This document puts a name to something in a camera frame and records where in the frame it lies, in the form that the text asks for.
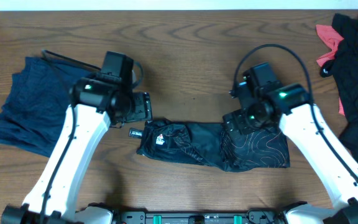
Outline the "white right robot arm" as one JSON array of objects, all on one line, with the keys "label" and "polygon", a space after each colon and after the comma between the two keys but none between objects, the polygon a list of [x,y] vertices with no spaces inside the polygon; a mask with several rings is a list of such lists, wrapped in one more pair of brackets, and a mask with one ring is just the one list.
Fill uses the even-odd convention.
[{"label": "white right robot arm", "polygon": [[249,134],[278,127],[301,151],[326,189],[332,207],[300,202],[281,213],[284,223],[358,223],[358,163],[299,84],[242,82],[230,94],[241,108],[224,116],[228,130]]}]

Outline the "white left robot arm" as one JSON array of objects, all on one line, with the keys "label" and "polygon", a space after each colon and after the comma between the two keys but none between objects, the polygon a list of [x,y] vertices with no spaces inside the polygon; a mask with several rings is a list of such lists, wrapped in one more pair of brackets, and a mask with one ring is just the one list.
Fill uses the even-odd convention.
[{"label": "white left robot arm", "polygon": [[130,83],[81,78],[72,87],[60,137],[47,165],[20,207],[6,206],[1,223],[115,223],[114,212],[98,203],[77,211],[83,178],[109,128],[152,118],[150,95]]}]

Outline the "black printed cycling jersey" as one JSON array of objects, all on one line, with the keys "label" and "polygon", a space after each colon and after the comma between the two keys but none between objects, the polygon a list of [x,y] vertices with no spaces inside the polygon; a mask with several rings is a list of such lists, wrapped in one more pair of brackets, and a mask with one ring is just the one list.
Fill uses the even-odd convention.
[{"label": "black printed cycling jersey", "polygon": [[241,135],[222,123],[146,121],[143,130],[131,128],[140,139],[139,155],[180,164],[216,167],[225,172],[254,168],[288,168],[286,136],[274,128]]}]

